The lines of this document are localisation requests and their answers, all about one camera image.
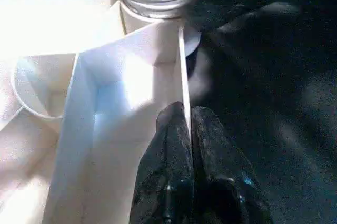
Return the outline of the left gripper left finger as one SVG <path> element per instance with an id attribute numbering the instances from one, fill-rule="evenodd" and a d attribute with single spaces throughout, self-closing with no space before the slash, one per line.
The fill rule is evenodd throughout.
<path id="1" fill-rule="evenodd" d="M 130 223 L 192 223 L 194 171 L 184 106 L 175 102 L 156 120 L 138 166 Z"/>

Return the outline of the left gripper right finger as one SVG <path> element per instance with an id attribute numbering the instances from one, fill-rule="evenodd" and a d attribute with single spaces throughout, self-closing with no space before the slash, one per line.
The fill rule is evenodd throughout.
<path id="1" fill-rule="evenodd" d="M 273 223 L 256 174 L 218 116 L 191 110 L 197 223 Z"/>

